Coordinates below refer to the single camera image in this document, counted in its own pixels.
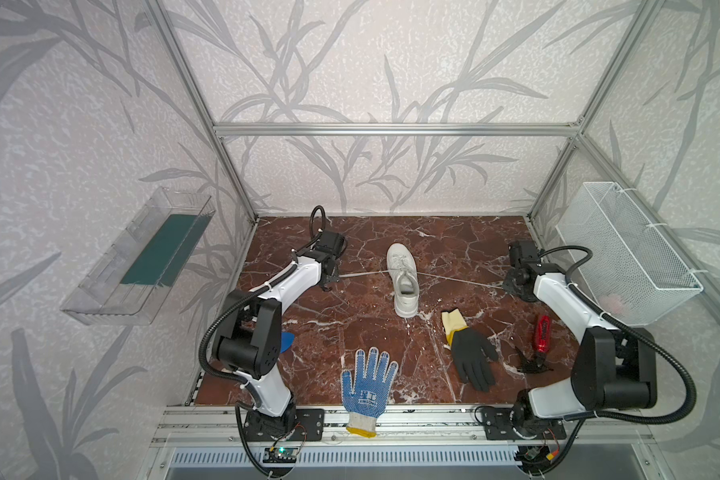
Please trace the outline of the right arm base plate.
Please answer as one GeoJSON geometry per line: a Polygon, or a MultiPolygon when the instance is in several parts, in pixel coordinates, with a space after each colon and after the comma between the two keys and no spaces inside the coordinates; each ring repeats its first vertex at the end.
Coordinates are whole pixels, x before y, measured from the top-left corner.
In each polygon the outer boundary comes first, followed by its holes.
{"type": "Polygon", "coordinates": [[[560,420],[537,418],[514,408],[481,405],[474,418],[483,427],[487,440],[565,440],[567,434],[560,420]]]}

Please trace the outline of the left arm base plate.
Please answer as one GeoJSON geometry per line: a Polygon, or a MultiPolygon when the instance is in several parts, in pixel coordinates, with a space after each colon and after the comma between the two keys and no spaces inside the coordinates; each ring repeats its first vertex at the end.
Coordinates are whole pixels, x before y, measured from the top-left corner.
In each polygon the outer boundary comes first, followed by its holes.
{"type": "Polygon", "coordinates": [[[249,442],[318,442],[322,440],[324,426],[324,409],[289,408],[279,417],[250,411],[243,420],[243,434],[249,442]]]}

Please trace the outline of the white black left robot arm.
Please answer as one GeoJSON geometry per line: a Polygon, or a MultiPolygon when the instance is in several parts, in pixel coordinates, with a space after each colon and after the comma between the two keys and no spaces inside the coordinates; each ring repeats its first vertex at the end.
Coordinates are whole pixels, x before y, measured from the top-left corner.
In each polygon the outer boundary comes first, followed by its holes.
{"type": "Polygon", "coordinates": [[[309,289],[326,290],[339,280],[339,260],[347,248],[344,235],[320,231],[288,265],[261,285],[234,290],[212,321],[198,347],[198,361],[209,376],[239,383],[252,398],[251,413],[290,422],[295,418],[292,392],[278,369],[282,316],[309,289]]]}

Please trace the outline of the white leather sneaker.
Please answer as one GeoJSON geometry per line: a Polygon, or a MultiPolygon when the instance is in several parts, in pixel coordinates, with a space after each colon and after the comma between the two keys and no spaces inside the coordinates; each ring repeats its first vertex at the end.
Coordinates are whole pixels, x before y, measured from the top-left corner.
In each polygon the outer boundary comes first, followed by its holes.
{"type": "Polygon", "coordinates": [[[387,251],[387,270],[394,290],[394,309],[402,318],[418,313],[420,287],[414,257],[401,243],[392,244],[387,251]]]}

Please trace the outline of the grey-white shoelace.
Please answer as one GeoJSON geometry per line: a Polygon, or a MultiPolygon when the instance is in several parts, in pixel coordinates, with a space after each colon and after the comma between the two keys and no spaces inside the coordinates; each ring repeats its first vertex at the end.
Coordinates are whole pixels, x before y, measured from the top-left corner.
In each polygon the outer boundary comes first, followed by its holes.
{"type": "MultiPolygon", "coordinates": [[[[357,278],[357,277],[370,276],[370,275],[381,275],[381,274],[388,274],[388,273],[391,273],[391,271],[390,270],[379,270],[379,271],[344,273],[344,274],[339,274],[339,278],[340,279],[349,279],[349,278],[357,278]]],[[[458,282],[458,283],[462,283],[462,284],[479,286],[479,287],[488,288],[488,289],[499,289],[499,290],[503,289],[502,282],[482,283],[482,282],[477,282],[477,281],[465,280],[465,279],[442,276],[442,275],[425,273],[425,272],[419,272],[418,276],[429,277],[429,278],[434,278],[434,279],[439,279],[439,280],[444,280],[444,281],[458,282]]]]}

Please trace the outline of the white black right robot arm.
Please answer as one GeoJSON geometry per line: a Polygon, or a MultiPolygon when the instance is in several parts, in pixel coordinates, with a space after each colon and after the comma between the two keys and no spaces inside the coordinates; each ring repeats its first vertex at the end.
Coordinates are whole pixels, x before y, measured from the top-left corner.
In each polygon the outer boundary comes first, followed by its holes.
{"type": "Polygon", "coordinates": [[[526,302],[547,305],[574,334],[578,351],[568,378],[519,393],[513,407],[516,428],[543,421],[584,421],[606,418],[641,424],[678,422],[694,410],[697,388],[689,371],[644,328],[631,327],[598,306],[573,281],[592,251],[576,246],[582,258],[567,269],[545,261],[546,251],[531,240],[509,245],[510,270],[504,290],[526,302]],[[685,390],[674,411],[641,416],[639,410],[658,400],[656,363],[663,359],[679,376],[685,390]]]}

